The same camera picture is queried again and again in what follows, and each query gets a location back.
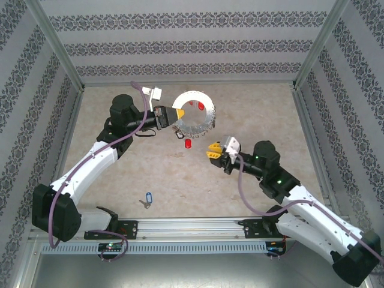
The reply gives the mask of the small circuit board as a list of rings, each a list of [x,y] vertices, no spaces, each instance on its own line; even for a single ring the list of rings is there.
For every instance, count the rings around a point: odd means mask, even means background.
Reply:
[[[287,245],[285,241],[266,242],[266,249],[270,253],[282,255],[286,252],[286,248],[287,248]]]
[[[121,252],[123,245],[120,242],[100,243],[98,245],[98,252]]]

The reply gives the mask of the grey metal shelf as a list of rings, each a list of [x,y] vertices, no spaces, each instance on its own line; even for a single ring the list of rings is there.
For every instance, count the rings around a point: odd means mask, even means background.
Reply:
[[[351,288],[322,259],[292,253],[130,255],[112,263],[97,256],[43,255],[32,288]]]

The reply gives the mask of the aluminium back rail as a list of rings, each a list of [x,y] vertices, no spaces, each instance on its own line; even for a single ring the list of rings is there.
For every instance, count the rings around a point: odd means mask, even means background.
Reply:
[[[160,81],[160,82],[139,82],[141,86],[170,86],[170,85],[253,85],[253,84],[288,84],[291,87],[295,86],[293,80],[227,80],[227,81]],[[112,87],[112,86],[131,86],[130,82],[97,82],[97,83],[85,83],[85,88],[99,88],[99,87]]]

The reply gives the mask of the aluminium side rail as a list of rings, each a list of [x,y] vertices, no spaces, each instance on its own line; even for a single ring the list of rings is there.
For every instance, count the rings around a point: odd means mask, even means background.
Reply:
[[[334,213],[340,215],[340,209],[335,199],[334,191],[332,189],[331,181],[329,180],[326,167],[324,165],[320,148],[317,143],[317,138],[307,112],[304,99],[299,91],[295,88],[291,89],[292,97],[296,106],[296,110],[301,122],[301,126],[304,132],[304,137],[308,146],[310,157],[314,166],[317,180],[319,182],[322,196],[325,199],[326,206],[330,208]]]
[[[56,194],[57,188],[50,189],[50,186],[63,174],[65,161],[68,154],[69,145],[73,136],[74,126],[76,125],[77,116],[79,113],[79,107],[82,102],[83,91],[80,90],[65,107],[59,127],[57,128],[57,134],[54,139],[54,154],[53,158],[49,161],[51,169],[44,174],[44,178],[40,181],[42,184],[49,188],[47,197],[45,197],[40,204],[43,207],[41,216],[48,222],[50,207],[52,200]]]

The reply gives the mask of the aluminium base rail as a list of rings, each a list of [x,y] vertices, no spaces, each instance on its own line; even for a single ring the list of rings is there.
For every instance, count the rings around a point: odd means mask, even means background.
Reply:
[[[137,219],[136,239],[151,238],[245,238],[237,218],[144,218]]]

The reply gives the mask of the aluminium frame post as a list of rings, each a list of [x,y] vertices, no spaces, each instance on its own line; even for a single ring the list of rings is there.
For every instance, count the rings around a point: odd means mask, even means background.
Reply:
[[[45,13],[40,0],[24,0],[34,19],[49,42],[52,50],[57,55],[60,63],[78,91],[83,91],[85,85],[82,82],[72,60],[70,59],[63,43],[55,31],[49,17]]]
[[[42,244],[37,239],[28,241],[11,288],[31,288],[41,256]]]
[[[359,288],[375,288],[376,273],[370,273],[359,286]]]
[[[303,85],[303,82],[307,78],[307,75],[312,69],[317,57],[320,55],[324,45],[332,34],[332,30],[346,9],[348,2],[349,0],[335,0],[333,7],[325,19],[319,34],[317,35],[307,57],[304,59],[300,70],[293,81],[293,87],[295,90],[298,90]]]

